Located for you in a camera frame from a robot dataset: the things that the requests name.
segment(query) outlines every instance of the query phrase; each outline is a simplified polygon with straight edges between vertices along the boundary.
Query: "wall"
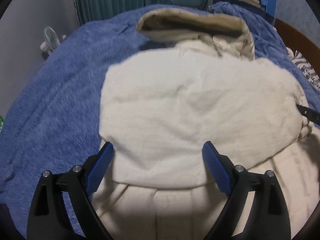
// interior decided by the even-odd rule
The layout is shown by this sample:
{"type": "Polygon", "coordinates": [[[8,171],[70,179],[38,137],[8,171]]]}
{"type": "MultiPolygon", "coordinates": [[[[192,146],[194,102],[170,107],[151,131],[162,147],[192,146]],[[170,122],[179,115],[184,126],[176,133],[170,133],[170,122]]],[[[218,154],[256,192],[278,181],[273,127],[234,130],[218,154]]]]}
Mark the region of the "wall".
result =
{"type": "Polygon", "coordinates": [[[296,28],[320,48],[320,23],[306,0],[277,0],[275,16],[296,28]]]}
{"type": "Polygon", "coordinates": [[[43,30],[52,27],[59,38],[78,27],[73,0],[13,0],[0,19],[0,115],[44,62],[43,30]]]}

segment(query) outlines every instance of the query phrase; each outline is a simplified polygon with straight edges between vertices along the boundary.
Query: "white jacket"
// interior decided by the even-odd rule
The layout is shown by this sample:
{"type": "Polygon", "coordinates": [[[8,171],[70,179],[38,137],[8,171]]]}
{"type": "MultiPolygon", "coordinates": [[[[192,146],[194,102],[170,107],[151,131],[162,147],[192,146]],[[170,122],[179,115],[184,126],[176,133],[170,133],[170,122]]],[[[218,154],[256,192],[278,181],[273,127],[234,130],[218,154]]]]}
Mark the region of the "white jacket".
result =
{"type": "MultiPolygon", "coordinates": [[[[205,169],[203,144],[210,140],[235,165],[266,166],[266,159],[311,132],[312,124],[296,108],[308,103],[288,71],[268,59],[254,60],[252,36],[239,18],[160,9],[144,15],[137,29],[175,46],[143,51],[109,67],[100,135],[114,145],[115,158],[93,203],[107,229],[118,237],[121,231],[123,239],[203,238],[225,201],[205,169]],[[190,22],[194,27],[184,29],[190,22]],[[155,219],[156,227],[146,230],[145,218],[136,220],[140,212],[155,219]],[[117,221],[120,213],[134,221],[117,221]]],[[[315,183],[314,173],[309,179],[315,183]]]]}

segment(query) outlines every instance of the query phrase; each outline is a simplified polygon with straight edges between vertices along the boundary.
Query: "black bracket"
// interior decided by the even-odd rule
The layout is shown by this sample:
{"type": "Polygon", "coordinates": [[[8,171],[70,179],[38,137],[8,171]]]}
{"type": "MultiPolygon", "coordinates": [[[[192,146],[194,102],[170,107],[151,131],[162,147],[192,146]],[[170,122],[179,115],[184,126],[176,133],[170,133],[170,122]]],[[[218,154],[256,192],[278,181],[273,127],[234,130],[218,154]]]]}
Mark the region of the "black bracket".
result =
{"type": "MultiPolygon", "coordinates": [[[[27,239],[113,240],[88,198],[89,193],[97,190],[112,156],[112,144],[107,142],[97,155],[90,156],[82,166],[76,165],[69,172],[52,174],[44,171],[31,203],[27,239]],[[73,231],[63,202],[63,191],[69,193],[86,237],[73,231]]],[[[273,171],[256,174],[243,166],[234,166],[211,142],[204,144],[203,159],[219,189],[229,197],[204,240],[291,239],[287,206],[273,171]],[[244,231],[232,237],[249,191],[255,191],[249,219],[244,231]]]]}
{"type": "Polygon", "coordinates": [[[307,117],[308,120],[310,120],[311,122],[314,122],[317,125],[320,125],[320,114],[318,112],[300,105],[297,105],[297,108],[300,114],[307,117]]]}

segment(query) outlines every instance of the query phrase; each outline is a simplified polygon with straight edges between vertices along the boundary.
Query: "bed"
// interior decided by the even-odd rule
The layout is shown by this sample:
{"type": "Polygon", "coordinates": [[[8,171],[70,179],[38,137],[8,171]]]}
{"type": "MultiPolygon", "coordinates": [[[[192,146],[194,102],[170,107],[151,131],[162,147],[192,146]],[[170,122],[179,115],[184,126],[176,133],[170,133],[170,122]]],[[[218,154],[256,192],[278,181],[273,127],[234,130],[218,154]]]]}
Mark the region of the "bed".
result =
{"type": "MultiPolygon", "coordinates": [[[[163,7],[172,6],[146,6],[83,25],[50,55],[13,103],[0,134],[0,203],[8,206],[23,236],[42,172],[65,172],[98,152],[100,95],[108,67],[141,50],[163,46],[135,31],[142,14],[163,7]]],[[[285,44],[270,24],[226,2],[215,4],[211,13],[243,18],[254,38],[255,56],[267,57],[294,75],[310,107],[320,112],[320,92],[291,62],[285,44]]],[[[73,228],[81,233],[68,196],[64,197],[73,228]]]]}

